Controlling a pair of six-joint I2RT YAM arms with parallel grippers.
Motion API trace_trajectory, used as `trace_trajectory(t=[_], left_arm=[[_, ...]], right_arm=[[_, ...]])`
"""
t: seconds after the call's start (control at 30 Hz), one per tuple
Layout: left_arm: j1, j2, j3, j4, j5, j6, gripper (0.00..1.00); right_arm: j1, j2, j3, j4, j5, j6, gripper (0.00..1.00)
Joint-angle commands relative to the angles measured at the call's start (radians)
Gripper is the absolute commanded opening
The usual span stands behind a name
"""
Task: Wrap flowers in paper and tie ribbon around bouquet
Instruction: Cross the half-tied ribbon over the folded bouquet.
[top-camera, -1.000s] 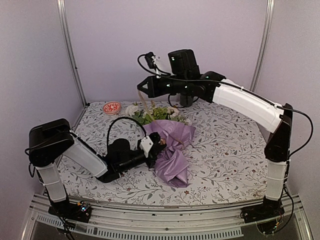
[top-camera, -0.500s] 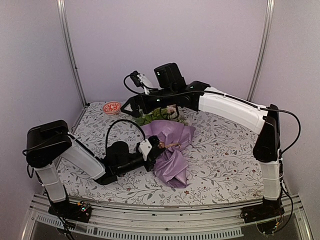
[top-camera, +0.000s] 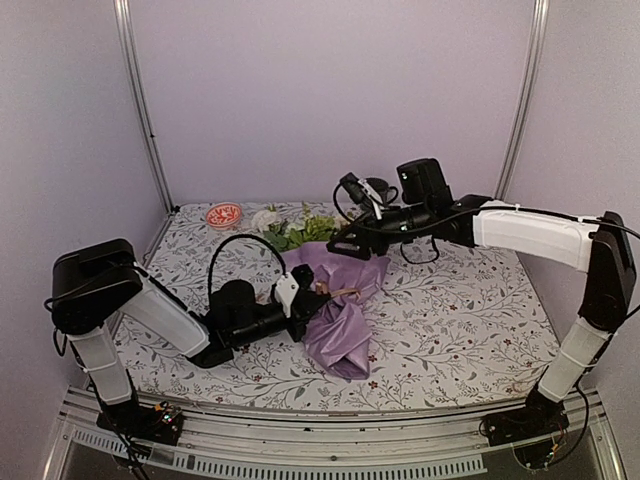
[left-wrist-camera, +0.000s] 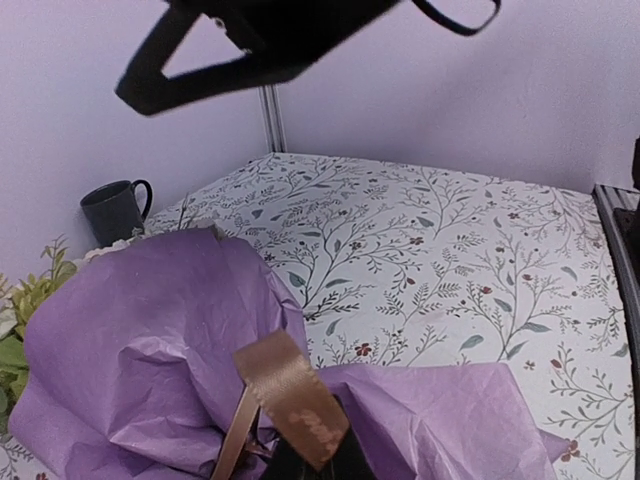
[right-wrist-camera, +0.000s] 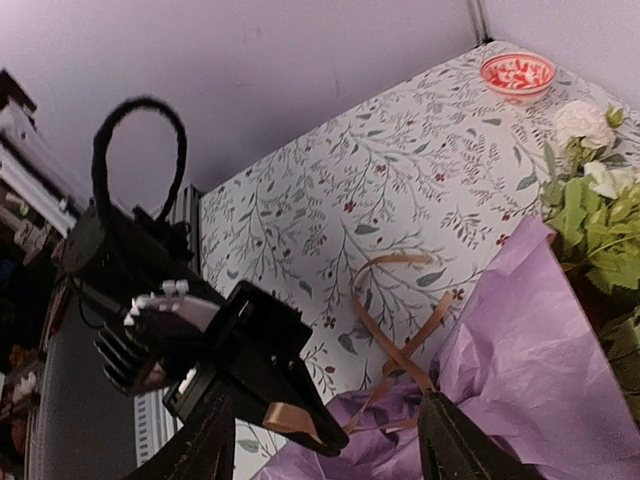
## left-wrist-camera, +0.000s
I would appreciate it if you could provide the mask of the green white flower sprig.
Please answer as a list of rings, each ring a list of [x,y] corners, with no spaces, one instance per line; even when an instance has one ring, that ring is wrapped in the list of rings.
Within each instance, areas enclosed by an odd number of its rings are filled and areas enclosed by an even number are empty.
[[[66,257],[66,239],[60,236],[44,247],[41,257],[49,262],[39,275],[29,274],[16,284],[1,277],[1,433],[8,432],[9,416],[22,395],[29,376],[24,353],[26,327],[36,310],[93,259],[123,250],[133,241],[118,240],[89,251],[78,260]]]

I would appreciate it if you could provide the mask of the dark grey metal mug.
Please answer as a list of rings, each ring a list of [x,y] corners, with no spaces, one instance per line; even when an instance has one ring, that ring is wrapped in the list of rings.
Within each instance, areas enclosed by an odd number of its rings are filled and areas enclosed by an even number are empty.
[[[146,201],[139,207],[136,188],[146,190]],[[132,236],[134,229],[143,230],[151,210],[153,189],[146,180],[119,180],[86,194],[80,201],[81,210],[100,247],[111,246]]]

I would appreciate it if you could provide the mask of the purple pink wrapping paper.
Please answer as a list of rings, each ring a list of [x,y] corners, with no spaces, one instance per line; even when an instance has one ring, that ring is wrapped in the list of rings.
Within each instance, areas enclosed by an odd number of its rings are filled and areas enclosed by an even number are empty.
[[[303,315],[244,240],[154,236],[93,259],[33,314],[10,433],[62,479],[213,479],[244,390],[233,354]],[[316,369],[373,479],[551,479],[568,441],[539,429],[510,369]],[[229,479],[264,479],[262,412]]]

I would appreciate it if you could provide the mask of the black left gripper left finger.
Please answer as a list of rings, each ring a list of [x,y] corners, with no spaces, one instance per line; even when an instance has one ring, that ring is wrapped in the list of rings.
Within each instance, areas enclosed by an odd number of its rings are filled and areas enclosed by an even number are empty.
[[[313,468],[281,439],[264,470],[264,480],[308,480],[313,478]]]

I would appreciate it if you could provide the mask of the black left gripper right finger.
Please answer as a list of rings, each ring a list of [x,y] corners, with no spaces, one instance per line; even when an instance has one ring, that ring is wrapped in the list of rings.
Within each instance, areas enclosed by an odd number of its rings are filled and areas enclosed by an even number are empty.
[[[352,426],[349,426],[340,446],[324,468],[324,478],[329,480],[373,480],[373,471]]]

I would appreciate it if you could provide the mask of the beige raffia ribbon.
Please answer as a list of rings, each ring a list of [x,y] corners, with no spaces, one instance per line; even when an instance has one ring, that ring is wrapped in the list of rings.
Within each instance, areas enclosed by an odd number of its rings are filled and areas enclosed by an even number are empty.
[[[244,390],[211,477],[232,476],[260,412],[309,467],[321,472],[350,423],[292,337],[275,331],[236,351],[233,361]]]

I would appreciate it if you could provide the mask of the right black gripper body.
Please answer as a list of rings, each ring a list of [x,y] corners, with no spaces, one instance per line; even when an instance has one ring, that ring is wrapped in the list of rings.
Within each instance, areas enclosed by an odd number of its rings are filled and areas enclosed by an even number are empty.
[[[284,83],[397,5],[395,1],[207,1],[245,54],[205,69],[214,83]]]

